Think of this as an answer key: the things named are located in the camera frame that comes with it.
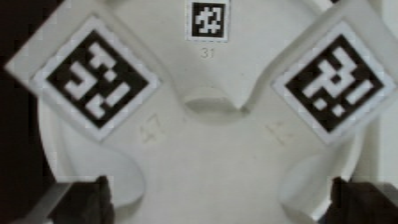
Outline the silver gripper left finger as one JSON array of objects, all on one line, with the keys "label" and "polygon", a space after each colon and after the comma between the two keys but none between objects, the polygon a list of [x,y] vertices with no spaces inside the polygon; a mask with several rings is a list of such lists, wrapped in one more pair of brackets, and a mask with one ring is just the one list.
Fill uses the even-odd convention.
[{"label": "silver gripper left finger", "polygon": [[114,224],[109,179],[57,183],[24,218],[11,224]]}]

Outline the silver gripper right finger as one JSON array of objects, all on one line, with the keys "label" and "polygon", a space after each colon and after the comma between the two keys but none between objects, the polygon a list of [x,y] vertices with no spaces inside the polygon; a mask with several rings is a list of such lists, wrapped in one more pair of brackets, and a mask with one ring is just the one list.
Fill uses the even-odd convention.
[{"label": "silver gripper right finger", "polygon": [[370,182],[335,178],[326,224],[398,224],[398,205]]}]

